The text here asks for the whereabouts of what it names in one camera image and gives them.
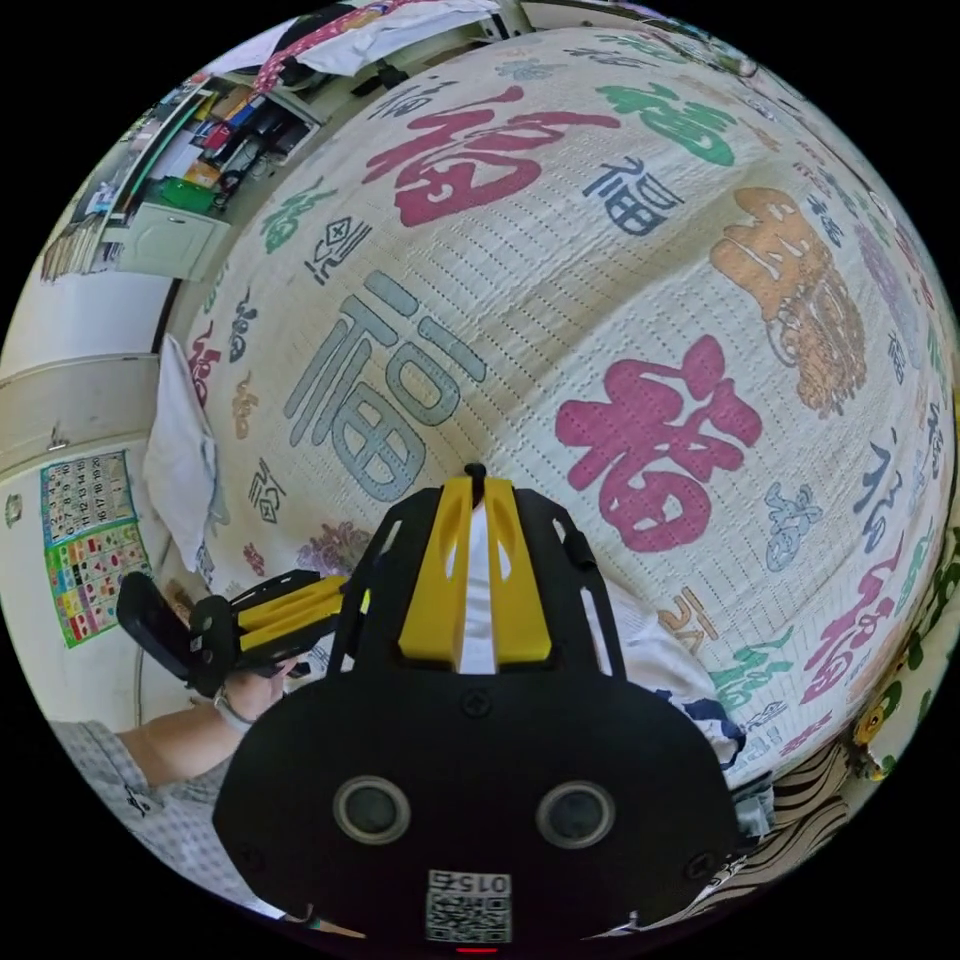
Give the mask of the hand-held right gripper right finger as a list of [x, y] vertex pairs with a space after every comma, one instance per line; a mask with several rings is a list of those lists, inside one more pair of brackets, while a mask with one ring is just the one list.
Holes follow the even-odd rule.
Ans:
[[512, 484], [488, 478], [484, 507], [495, 663], [544, 663], [552, 644]]

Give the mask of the person's left hand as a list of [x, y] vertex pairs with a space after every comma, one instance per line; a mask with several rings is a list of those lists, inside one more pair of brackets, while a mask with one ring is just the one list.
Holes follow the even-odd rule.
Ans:
[[253, 671], [230, 674], [218, 694], [217, 709], [244, 724], [253, 724], [283, 697], [290, 683], [288, 676], [295, 673], [302, 662], [302, 657], [284, 660], [272, 667], [269, 676]]

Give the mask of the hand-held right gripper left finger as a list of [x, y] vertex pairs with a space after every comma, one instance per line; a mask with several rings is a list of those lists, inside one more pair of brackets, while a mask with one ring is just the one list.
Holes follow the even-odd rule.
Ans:
[[399, 637], [402, 655], [455, 672], [466, 614], [473, 481], [451, 479], [440, 492]]

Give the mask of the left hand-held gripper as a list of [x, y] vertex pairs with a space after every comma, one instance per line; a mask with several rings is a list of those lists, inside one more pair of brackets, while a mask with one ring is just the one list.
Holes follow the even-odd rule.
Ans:
[[188, 685], [211, 698], [234, 672], [269, 676], [280, 662], [306, 656], [335, 631], [347, 583], [294, 570], [232, 600], [203, 599], [191, 614]]

